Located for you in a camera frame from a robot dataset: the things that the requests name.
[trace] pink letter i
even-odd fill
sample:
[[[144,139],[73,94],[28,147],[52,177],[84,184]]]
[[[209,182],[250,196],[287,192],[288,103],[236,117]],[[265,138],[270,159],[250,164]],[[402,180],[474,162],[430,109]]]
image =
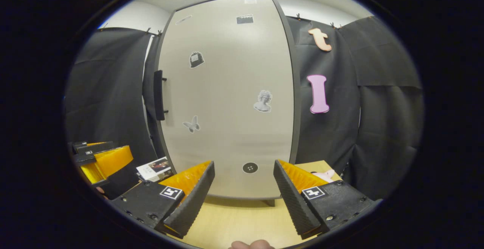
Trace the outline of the pink letter i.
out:
[[[311,106],[311,113],[326,113],[330,107],[326,104],[326,93],[324,92],[324,82],[326,77],[322,75],[309,75],[307,77],[311,82],[313,89],[313,106]]]

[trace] bag sticker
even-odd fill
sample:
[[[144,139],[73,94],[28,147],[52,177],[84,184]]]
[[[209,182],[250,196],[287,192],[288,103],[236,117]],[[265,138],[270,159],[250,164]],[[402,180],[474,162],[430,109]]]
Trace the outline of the bag sticker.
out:
[[[271,106],[268,103],[271,103],[272,94],[267,90],[261,90],[259,93],[258,102],[254,104],[254,109],[263,112],[263,113],[270,113]]]
[[[189,18],[191,18],[192,15],[187,15],[186,17],[184,17],[183,19],[181,20],[178,20],[175,25],[179,25],[180,23],[184,22],[185,20],[188,20]]]
[[[199,125],[199,117],[198,116],[193,116],[192,122],[183,122],[183,125],[188,128],[188,131],[190,133],[195,133],[195,130],[200,131],[200,125]]]
[[[240,17],[237,17],[238,25],[242,25],[245,23],[254,23],[254,15],[249,14],[249,15],[241,15]]]
[[[244,3],[245,3],[246,5],[250,5],[250,4],[257,3],[257,0],[244,0]]]
[[[190,55],[190,68],[196,68],[199,65],[202,65],[204,62],[205,60],[203,59],[202,53],[199,51],[194,51]]]

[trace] wooden table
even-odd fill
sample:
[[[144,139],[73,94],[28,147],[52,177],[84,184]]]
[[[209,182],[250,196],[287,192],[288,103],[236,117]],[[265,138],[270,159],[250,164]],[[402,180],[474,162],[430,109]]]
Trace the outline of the wooden table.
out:
[[[331,170],[325,161],[297,166],[308,172],[324,173]],[[341,178],[335,173],[332,180]],[[207,196],[188,234],[183,239],[168,236],[206,249],[227,249],[236,240],[250,244],[265,239],[276,249],[303,242],[296,233],[282,198],[275,200],[275,206],[269,206],[264,201]]]

